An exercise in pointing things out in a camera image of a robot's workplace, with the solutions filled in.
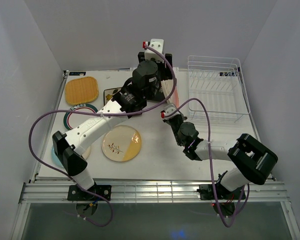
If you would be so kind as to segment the pink cream round plate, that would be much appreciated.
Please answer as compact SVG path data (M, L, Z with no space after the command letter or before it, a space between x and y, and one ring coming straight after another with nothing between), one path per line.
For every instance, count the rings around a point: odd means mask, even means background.
M172 79L163 80L161 82L161 88L165 98L172 92L173 85L174 81ZM179 107L180 104L177 87L174 88L172 95L166 102L168 104L174 104L177 108Z

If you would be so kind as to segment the yellow cream round plate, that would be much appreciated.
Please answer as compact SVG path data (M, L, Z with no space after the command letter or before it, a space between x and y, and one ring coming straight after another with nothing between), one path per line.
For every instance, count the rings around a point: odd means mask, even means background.
M133 127L117 125L103 137L103 154L114 162L127 162L136 157L142 148L142 137Z

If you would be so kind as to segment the cream floral square plate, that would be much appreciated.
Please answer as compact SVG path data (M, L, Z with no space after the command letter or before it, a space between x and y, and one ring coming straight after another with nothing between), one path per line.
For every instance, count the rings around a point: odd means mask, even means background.
M106 105L107 102L110 101L113 98L113 95L115 95L120 90L121 90L120 87L105 89L103 91L103 104Z

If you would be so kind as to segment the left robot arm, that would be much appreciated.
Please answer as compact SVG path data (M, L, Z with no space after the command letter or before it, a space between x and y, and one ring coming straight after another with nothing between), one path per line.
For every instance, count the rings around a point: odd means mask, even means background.
M76 182L78 193L85 200L96 195L96 183L88 171L83 153L116 125L140 115L147 102L155 97L160 82L171 79L174 75L171 63L162 53L149 48L145 54L150 54L151 57L146 57L139 63L132 76L98 111L97 116L65 133L57 131L52 135L55 155L69 177Z

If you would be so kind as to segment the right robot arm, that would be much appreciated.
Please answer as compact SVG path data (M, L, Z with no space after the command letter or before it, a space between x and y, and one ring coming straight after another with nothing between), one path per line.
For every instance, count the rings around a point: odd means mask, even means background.
M186 121L182 113L168 117L161 112L163 122L173 132L178 146L184 147L183 153L193 161L209 159L230 161L235 165L218 177L215 183L216 194L227 199L238 188L253 183L263 185L278 162L277 155L251 136L243 133L235 141L211 141L199 138L195 125Z

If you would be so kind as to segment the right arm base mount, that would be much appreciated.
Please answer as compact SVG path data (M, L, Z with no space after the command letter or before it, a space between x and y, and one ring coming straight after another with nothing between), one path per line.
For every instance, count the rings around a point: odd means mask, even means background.
M215 188L219 200L239 200L242 192L241 187L229 191L219 183L215 185ZM215 198L212 184L200 184L196 191L200 194L201 200L213 200Z

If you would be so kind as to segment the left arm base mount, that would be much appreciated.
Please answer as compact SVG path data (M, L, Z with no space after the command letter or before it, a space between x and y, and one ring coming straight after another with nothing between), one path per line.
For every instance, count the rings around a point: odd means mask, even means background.
M111 200L112 186L95 184L88 189L89 192L82 190L77 185L70 185L67 193L68 201L95 201L107 199Z

